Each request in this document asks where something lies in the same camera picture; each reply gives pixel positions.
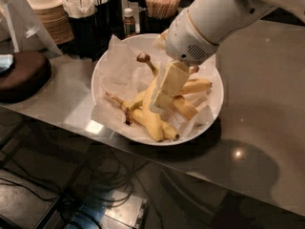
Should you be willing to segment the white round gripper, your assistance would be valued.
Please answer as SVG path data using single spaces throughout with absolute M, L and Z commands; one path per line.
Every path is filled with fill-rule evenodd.
M 172 21 L 166 36 L 166 54 L 175 61 L 163 67 L 152 92 L 150 110 L 162 114 L 190 77 L 190 65 L 200 65 L 213 56 L 218 45 L 210 42 L 194 23 L 188 9 Z

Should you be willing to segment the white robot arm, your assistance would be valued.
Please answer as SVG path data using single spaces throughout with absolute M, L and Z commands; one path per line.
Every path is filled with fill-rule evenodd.
M 305 0 L 194 0 L 168 28 L 165 52 L 189 66 L 200 65 L 229 35 L 277 8 L 305 22 Z

